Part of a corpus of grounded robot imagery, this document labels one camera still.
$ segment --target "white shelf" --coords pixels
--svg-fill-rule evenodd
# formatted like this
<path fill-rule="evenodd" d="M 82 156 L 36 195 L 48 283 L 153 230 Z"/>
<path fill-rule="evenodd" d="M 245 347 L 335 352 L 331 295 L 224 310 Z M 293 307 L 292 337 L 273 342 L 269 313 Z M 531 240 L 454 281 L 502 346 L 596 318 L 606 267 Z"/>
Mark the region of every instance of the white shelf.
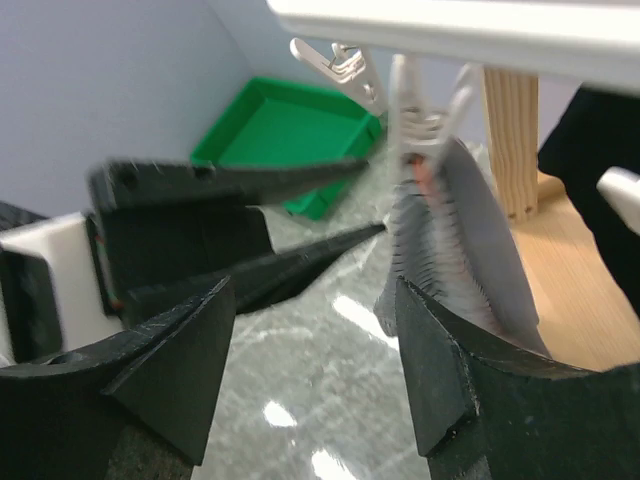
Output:
<path fill-rule="evenodd" d="M 640 6 L 267 1 L 282 25 L 296 35 L 569 76 L 640 92 Z"/>

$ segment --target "green plastic container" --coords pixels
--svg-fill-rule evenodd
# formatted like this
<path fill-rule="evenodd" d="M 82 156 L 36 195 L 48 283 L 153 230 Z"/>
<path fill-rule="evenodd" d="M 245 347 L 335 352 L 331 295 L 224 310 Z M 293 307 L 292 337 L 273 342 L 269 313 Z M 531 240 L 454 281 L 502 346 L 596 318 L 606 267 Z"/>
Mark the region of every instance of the green plastic container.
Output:
<path fill-rule="evenodd" d="M 342 93 L 257 77 L 249 81 L 191 154 L 195 165 L 297 167 L 361 157 L 379 120 Z M 284 207 L 320 219 L 350 181 L 309 192 Z"/>

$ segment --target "gray speckled floor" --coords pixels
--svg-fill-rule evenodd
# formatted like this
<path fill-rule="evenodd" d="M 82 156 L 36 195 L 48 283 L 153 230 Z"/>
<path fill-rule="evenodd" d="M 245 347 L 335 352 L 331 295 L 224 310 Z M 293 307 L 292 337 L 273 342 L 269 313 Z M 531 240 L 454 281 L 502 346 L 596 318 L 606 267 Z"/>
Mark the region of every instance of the gray speckled floor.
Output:
<path fill-rule="evenodd" d="M 276 248 L 383 220 L 384 149 L 327 222 L 267 220 Z M 388 269 L 381 235 L 301 297 L 236 320 L 204 465 L 193 480 L 429 479 L 416 453 L 397 340 L 371 308 Z"/>

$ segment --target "white plastic piece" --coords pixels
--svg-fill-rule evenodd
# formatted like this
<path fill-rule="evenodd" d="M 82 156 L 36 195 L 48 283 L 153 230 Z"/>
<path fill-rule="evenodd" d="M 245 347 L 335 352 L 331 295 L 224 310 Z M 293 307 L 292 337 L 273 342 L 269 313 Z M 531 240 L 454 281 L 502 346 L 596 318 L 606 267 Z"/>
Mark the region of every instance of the white plastic piece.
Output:
<path fill-rule="evenodd" d="M 109 318 L 102 311 L 82 214 L 65 215 L 2 232 L 0 245 L 6 250 L 38 255 L 49 264 L 64 351 L 89 345 L 123 330 L 120 319 Z M 0 302 L 0 355 L 13 362 L 8 344 L 4 302 Z"/>
<path fill-rule="evenodd" d="M 479 67 L 466 64 L 458 75 L 447 109 L 433 108 L 422 94 L 417 60 L 394 55 L 391 65 L 390 144 L 395 158 L 417 153 L 438 167 L 448 142 L 464 119 L 476 88 Z"/>
<path fill-rule="evenodd" d="M 600 178 L 597 188 L 627 227 L 640 235 L 640 176 L 611 167 Z"/>
<path fill-rule="evenodd" d="M 387 96 L 376 72 L 373 58 L 364 47 L 347 47 L 334 43 L 334 60 L 328 60 L 299 38 L 289 45 L 293 56 L 329 81 L 354 102 L 380 116 L 387 111 Z"/>
<path fill-rule="evenodd" d="M 640 7 L 493 0 L 267 0 L 294 35 L 640 91 Z"/>

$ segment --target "screw hole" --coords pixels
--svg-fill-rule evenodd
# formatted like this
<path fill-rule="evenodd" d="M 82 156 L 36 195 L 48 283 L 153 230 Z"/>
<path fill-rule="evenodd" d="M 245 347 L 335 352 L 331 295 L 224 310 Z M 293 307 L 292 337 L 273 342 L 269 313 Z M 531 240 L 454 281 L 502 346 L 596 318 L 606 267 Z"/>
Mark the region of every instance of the screw hole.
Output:
<path fill-rule="evenodd" d="M 66 352 L 58 355 L 57 357 L 53 357 L 47 362 L 47 365 L 62 365 L 63 363 L 77 362 L 83 358 L 84 355 L 80 355 L 77 352 Z"/>
<path fill-rule="evenodd" d="M 118 172 L 118 181 L 124 185 L 127 190 L 134 190 L 138 186 L 138 177 L 134 171 L 129 169 Z"/>
<path fill-rule="evenodd" d="M 213 177 L 213 168 L 200 167 L 193 169 L 193 176 L 198 180 L 209 180 Z"/>

